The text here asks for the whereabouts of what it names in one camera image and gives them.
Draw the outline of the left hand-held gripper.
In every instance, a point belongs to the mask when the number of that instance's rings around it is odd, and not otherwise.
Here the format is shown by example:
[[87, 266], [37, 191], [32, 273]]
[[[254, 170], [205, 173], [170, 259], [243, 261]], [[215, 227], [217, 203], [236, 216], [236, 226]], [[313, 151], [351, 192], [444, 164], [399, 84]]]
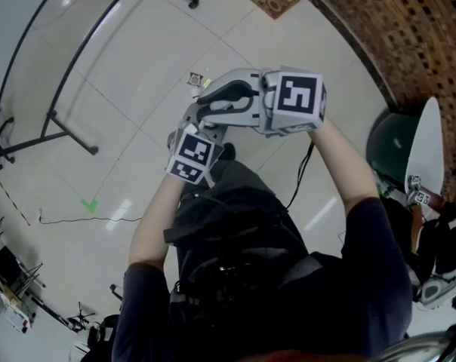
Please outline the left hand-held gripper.
[[180, 127], [168, 136], [170, 158], [165, 172], [197, 185], [221, 156], [226, 126], [199, 128], [198, 112], [202, 107], [190, 104], [180, 121]]

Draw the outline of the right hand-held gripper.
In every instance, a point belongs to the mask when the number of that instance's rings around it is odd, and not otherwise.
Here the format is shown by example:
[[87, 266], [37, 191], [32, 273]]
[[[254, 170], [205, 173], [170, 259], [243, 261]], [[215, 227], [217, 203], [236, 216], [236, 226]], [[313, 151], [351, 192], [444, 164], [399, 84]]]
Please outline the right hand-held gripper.
[[283, 67], [277, 71], [237, 68], [212, 81], [198, 100], [229, 100], [232, 106], [198, 117], [209, 124], [258, 127], [265, 137], [285, 137], [323, 125], [327, 91], [320, 74]]

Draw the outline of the person's left forearm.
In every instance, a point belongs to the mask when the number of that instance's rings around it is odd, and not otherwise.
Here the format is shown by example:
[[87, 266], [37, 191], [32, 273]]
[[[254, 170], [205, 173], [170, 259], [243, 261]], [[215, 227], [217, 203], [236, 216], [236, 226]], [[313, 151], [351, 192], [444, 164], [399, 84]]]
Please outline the person's left forearm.
[[146, 263], [163, 270], [168, 253], [164, 230], [173, 226], [183, 188], [181, 179], [164, 177], [132, 237], [129, 265]]

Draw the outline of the person's right forearm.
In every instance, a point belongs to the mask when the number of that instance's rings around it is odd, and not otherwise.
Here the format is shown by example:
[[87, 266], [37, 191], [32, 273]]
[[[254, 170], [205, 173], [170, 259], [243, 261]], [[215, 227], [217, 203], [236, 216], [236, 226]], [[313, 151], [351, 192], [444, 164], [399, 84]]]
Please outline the person's right forearm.
[[331, 175], [347, 216], [365, 199], [379, 197], [367, 161], [329, 118], [308, 134]]

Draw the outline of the person's right leg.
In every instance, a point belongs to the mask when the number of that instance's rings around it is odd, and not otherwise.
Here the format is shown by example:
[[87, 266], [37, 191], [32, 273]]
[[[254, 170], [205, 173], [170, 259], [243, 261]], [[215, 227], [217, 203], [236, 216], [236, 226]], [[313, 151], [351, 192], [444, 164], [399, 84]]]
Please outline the person's right leg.
[[206, 194], [226, 204], [286, 213], [275, 193], [251, 169], [236, 161], [218, 161], [211, 169], [214, 185]]

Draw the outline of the dark green round bin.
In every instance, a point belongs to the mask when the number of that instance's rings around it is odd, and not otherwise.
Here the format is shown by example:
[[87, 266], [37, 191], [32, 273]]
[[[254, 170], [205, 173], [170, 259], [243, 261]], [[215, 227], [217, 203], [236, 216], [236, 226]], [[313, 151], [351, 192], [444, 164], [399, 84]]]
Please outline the dark green round bin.
[[405, 172], [419, 117], [386, 113], [369, 134], [366, 159], [371, 168], [396, 186], [404, 186]]

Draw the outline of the white round table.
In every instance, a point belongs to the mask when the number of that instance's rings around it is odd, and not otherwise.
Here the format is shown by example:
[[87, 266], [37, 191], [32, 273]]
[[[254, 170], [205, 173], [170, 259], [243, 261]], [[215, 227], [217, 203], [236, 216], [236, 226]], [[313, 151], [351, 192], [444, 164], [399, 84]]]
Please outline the white round table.
[[441, 115], [435, 97], [428, 99], [417, 123], [405, 171], [406, 193], [409, 193], [409, 177], [414, 175], [420, 177], [424, 188], [441, 194], [445, 163]]

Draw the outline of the striped floor tape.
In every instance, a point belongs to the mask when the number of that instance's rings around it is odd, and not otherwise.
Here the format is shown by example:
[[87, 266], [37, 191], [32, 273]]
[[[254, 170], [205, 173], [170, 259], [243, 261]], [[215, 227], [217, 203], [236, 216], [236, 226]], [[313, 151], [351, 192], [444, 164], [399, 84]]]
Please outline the striped floor tape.
[[24, 215], [24, 213], [20, 210], [20, 208], [17, 206], [16, 202], [14, 201], [14, 199], [10, 196], [8, 190], [5, 188], [5, 186], [3, 185], [2, 181], [0, 180], [0, 187], [2, 189], [2, 191], [4, 192], [4, 194], [6, 195], [6, 197], [8, 198], [8, 200], [11, 202], [13, 208], [20, 214], [20, 217], [23, 219], [23, 221], [27, 224], [27, 226], [31, 226], [31, 223], [29, 222], [29, 220], [26, 218], [26, 216]]

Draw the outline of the person's dark shirt torso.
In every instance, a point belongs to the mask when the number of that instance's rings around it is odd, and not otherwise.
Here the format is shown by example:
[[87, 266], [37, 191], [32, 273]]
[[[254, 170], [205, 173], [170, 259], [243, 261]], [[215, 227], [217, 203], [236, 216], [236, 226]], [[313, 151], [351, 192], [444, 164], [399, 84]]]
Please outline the person's dark shirt torso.
[[176, 327], [163, 272], [130, 265], [112, 362], [235, 362], [282, 350], [370, 357], [385, 350], [411, 322], [405, 261], [380, 199], [359, 202], [346, 228], [341, 257], [316, 253], [317, 270], [237, 311], [224, 327]]

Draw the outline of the small black tripod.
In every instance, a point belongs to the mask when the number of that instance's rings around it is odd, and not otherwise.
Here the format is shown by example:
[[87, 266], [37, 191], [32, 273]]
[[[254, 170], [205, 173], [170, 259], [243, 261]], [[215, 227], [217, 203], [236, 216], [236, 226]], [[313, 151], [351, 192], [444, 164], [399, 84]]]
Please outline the small black tripod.
[[66, 319], [68, 328], [74, 333], [80, 333], [88, 328], [90, 319], [96, 315], [96, 312], [81, 302], [78, 302], [78, 314]]

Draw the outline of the black and white chair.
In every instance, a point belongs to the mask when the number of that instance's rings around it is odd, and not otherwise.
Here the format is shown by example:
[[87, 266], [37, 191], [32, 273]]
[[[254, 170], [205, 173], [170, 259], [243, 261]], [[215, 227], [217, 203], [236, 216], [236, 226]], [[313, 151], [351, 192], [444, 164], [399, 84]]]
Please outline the black and white chair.
[[68, 362], [112, 362], [112, 348], [119, 320], [118, 314], [107, 316], [98, 327], [89, 330], [86, 342], [76, 341]]

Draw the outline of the black box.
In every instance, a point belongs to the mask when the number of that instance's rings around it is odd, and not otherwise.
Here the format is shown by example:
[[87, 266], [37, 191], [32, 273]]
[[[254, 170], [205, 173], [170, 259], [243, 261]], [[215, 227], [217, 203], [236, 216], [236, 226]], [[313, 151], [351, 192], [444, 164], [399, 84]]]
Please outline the black box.
[[0, 249], [0, 276], [5, 280], [7, 285], [11, 285], [17, 281], [21, 274], [21, 268], [17, 261], [17, 257], [3, 246]]

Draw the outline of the white box red label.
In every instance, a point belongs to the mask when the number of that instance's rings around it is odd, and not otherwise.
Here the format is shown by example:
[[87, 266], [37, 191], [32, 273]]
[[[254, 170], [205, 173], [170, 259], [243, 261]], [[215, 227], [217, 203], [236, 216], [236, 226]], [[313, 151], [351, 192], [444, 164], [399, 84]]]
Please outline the white box red label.
[[8, 306], [5, 309], [5, 318], [14, 329], [21, 333], [26, 333], [30, 328], [29, 317], [15, 307]]

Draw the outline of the grey table with black frame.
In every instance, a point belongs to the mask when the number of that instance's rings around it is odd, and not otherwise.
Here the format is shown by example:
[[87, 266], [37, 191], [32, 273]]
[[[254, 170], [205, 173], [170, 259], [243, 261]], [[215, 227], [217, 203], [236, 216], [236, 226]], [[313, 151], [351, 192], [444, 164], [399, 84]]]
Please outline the grey table with black frame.
[[59, 116], [60, 95], [90, 40], [124, 0], [0, 0], [0, 168], [62, 137], [97, 154]]

